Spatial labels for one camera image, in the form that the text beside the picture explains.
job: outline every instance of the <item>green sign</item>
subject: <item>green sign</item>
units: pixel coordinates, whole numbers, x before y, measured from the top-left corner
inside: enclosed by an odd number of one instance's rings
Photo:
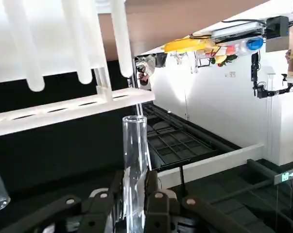
[[[276,185],[276,184],[286,182],[292,179],[293,179],[293,169],[276,175],[274,179],[274,184]]]

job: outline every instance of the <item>metal pole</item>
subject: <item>metal pole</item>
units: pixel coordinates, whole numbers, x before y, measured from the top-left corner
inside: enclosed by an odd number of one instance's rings
[[[273,184],[274,182],[272,180],[266,180],[266,181],[262,181],[260,183],[257,183],[257,184],[254,184],[254,185],[250,185],[246,188],[243,188],[243,189],[240,189],[236,192],[233,192],[233,193],[230,193],[230,194],[227,194],[221,198],[217,198],[217,199],[213,199],[211,201],[209,201],[210,204],[215,204],[215,203],[218,203],[220,201],[224,201],[224,200],[227,200],[227,199],[231,199],[233,198],[234,196],[237,196],[241,193],[245,193],[247,191],[250,191],[250,190],[253,190],[253,189],[258,189],[258,188],[262,188],[262,187],[265,187],[265,186],[268,186],[268,185],[271,185]]]

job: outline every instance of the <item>white panel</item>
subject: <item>white panel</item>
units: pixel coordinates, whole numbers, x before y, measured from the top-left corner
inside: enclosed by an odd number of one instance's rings
[[[293,93],[280,97],[282,104],[279,165],[293,161]]]
[[[184,180],[190,182],[230,168],[246,164],[248,159],[261,159],[264,145],[257,144],[226,154],[218,155],[196,163],[183,166]],[[181,184],[180,170],[174,168],[158,174],[162,188],[171,188]]]
[[[112,95],[112,101],[96,95],[0,113],[0,136],[148,102],[155,98],[151,91],[134,88],[113,91]]]
[[[191,83],[190,68],[187,58],[182,65],[177,65],[176,60],[168,54],[166,67],[155,68],[150,77],[152,91],[155,93],[154,104],[171,111],[182,118],[186,118],[185,88]]]

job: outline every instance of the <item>black surface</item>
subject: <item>black surface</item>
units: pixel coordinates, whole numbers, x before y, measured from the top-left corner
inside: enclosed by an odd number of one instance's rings
[[[108,64],[112,88],[127,87],[118,62]],[[96,94],[96,84],[79,83],[76,73],[45,78],[35,93],[25,80],[0,83],[0,112]],[[81,198],[107,187],[123,168],[122,124],[134,108],[0,136],[0,174],[11,203],[0,211],[0,229],[66,194]]]

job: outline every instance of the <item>white test tube rack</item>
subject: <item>white test tube rack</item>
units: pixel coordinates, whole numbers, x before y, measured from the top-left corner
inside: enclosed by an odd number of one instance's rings
[[[81,30],[82,22],[78,8],[79,1],[83,1],[83,4],[85,2],[88,3],[88,11],[85,17],[91,27],[91,39],[94,41],[97,54],[97,66],[94,69],[98,84],[97,95],[0,113],[0,136],[155,99],[151,91],[136,88],[112,91],[96,4],[93,0],[61,1],[70,32],[70,41],[78,78],[81,83],[89,83],[92,79],[91,66],[86,53],[86,40]],[[23,1],[2,0],[2,3],[26,74],[28,86],[33,91],[41,91],[45,84],[40,71],[37,51],[27,21],[26,11],[22,4]],[[125,77],[130,77],[133,74],[133,69],[124,2],[121,0],[111,0],[111,9],[121,73]]]

